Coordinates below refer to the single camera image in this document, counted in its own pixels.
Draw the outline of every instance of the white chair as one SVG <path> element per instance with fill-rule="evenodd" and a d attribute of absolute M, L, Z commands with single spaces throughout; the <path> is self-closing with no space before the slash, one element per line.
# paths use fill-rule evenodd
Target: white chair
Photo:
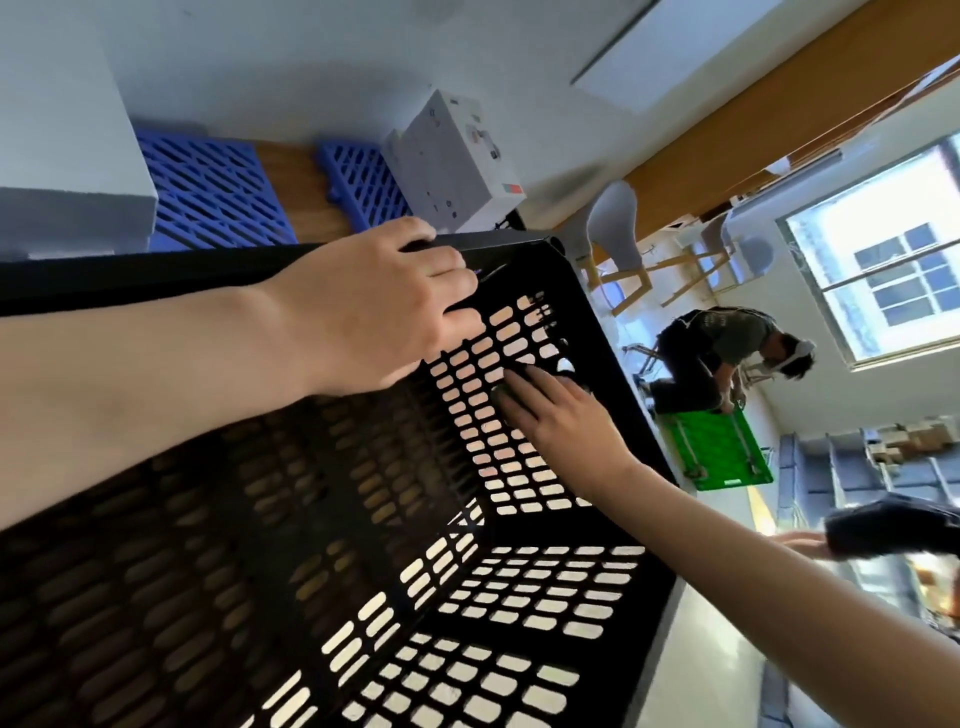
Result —
<path fill-rule="evenodd" d="M 564 244 L 570 261 L 587 272 L 590 288 L 633 276 L 640 279 L 639 288 L 613 308 L 614 316 L 653 290 L 636 247 L 636 194 L 623 180 L 604 187 L 564 223 L 557 237 Z M 593 245 L 603 248 L 612 258 L 616 273 L 599 274 L 593 262 Z"/>

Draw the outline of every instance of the black plastic crate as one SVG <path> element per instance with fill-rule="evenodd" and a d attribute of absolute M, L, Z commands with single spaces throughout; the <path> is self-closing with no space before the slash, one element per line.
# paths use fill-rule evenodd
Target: black plastic crate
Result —
<path fill-rule="evenodd" d="M 18 263 L 0 314 L 252 282 L 309 248 Z M 673 475 L 556 244 L 466 255 L 489 325 L 458 351 L 0 533 L 0 724 L 633 725 L 675 576 L 500 422 L 501 363 L 565 360 Z"/>

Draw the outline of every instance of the green plastic crate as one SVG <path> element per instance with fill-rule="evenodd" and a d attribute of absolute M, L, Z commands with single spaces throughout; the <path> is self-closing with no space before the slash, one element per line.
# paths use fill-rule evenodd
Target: green plastic crate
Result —
<path fill-rule="evenodd" d="M 684 461 L 684 474 L 698 491 L 774 481 L 739 407 L 730 415 L 683 412 L 664 415 L 662 421 Z"/>

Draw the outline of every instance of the window frame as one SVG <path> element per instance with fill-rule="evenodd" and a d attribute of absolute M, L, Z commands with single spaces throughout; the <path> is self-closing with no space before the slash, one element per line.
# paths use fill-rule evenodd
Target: window frame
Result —
<path fill-rule="evenodd" d="M 884 364 L 891 364 L 895 361 L 901 361 L 903 359 L 914 358 L 916 356 L 921 356 L 928 353 L 942 352 L 954 347 L 960 346 L 960 332 L 956 335 L 939 339 L 937 341 L 930 342 L 928 344 L 922 344 L 914 347 L 908 347 L 905 349 L 897 350 L 896 352 L 889 352 L 884 354 L 878 354 L 877 356 L 870 356 L 866 358 L 857 358 L 856 353 L 853 351 L 850 342 L 847 339 L 847 334 L 844 332 L 843 328 L 840 326 L 839 321 L 837 321 L 836 315 L 833 312 L 832 307 L 829 304 L 826 293 L 838 290 L 844 286 L 850 285 L 851 283 L 857 282 L 859 280 L 866 279 L 868 276 L 875 275 L 877 273 L 882 273 L 885 270 L 895 268 L 898 265 L 902 265 L 907 262 L 914 262 L 920 258 L 929 255 L 931 253 L 937 253 L 944 250 L 947 250 L 957 244 L 960 244 L 960 238 L 949 240 L 943 243 L 936 243 L 934 245 L 925 246 L 918 250 L 910 250 L 909 245 L 904 247 L 907 250 L 906 255 L 897 255 L 893 258 L 885 260 L 884 262 L 861 270 L 855 276 L 849 276 L 845 279 L 838 280 L 830 283 L 829 285 L 822 286 L 820 281 L 816 280 L 813 272 L 810 270 L 809 265 L 806 261 L 806 253 L 803 249 L 797 237 L 794 235 L 793 231 L 790 229 L 788 220 L 797 215 L 802 214 L 803 212 L 816 207 L 822 202 L 830 200 L 832 198 L 843 195 L 846 192 L 854 190 L 861 184 L 869 182 L 875 178 L 880 177 L 884 173 L 890 171 L 891 169 L 904 164 L 905 162 L 910 161 L 911 159 L 920 158 L 934 149 L 943 149 L 948 145 L 952 144 L 952 139 L 957 137 L 956 146 L 952 148 L 954 154 L 960 155 L 960 132 L 953 131 L 950 133 L 943 134 L 933 141 L 925 144 L 922 147 L 914 149 L 909 153 L 902 155 L 896 159 L 893 159 L 886 164 L 880 165 L 869 172 L 857 177 L 852 182 L 849 182 L 841 187 L 837 187 L 830 192 L 826 192 L 822 195 L 819 195 L 812 200 L 808 200 L 803 205 L 796 207 L 795 209 L 786 212 L 785 214 L 777 217 L 775 219 L 775 224 L 782 236 L 783 240 L 786 241 L 794 257 L 798 260 L 798 268 L 800 269 L 801 276 L 804 278 L 804 282 L 810 290 L 810 293 L 813 295 L 813 299 L 817 304 L 817 307 L 820 309 L 821 314 L 824 317 L 824 321 L 827 324 L 827 328 L 830 331 L 833 340 L 835 341 L 837 347 L 839 348 L 841 355 L 843 356 L 844 361 L 850 367 L 851 371 L 860 371 L 864 369 L 872 369 L 877 366 L 882 366 Z M 960 179 L 957 180 L 958 188 L 960 188 Z M 905 232 L 902 232 L 897 236 L 898 240 L 905 239 Z M 920 278 L 923 282 L 924 288 L 927 288 L 923 274 L 920 274 Z"/>

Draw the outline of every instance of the wooden beam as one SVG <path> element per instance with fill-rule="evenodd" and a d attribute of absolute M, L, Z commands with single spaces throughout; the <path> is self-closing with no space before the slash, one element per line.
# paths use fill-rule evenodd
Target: wooden beam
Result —
<path fill-rule="evenodd" d="M 626 176 L 638 240 L 960 54 L 958 0 L 871 0 Z"/>
<path fill-rule="evenodd" d="M 253 144 L 301 243 L 328 243 L 350 235 L 347 216 L 326 199 L 330 185 L 313 161 L 312 147 L 269 141 Z"/>

